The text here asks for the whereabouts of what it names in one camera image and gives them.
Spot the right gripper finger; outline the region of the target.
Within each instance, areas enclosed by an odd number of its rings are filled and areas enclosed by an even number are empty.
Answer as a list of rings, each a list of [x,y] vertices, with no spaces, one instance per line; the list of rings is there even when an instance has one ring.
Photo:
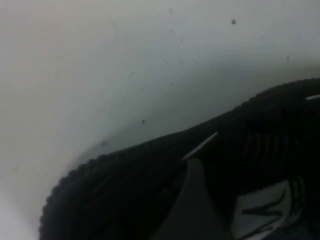
[[[212,203],[203,163],[189,159],[181,192],[152,240],[232,240],[232,234]]]

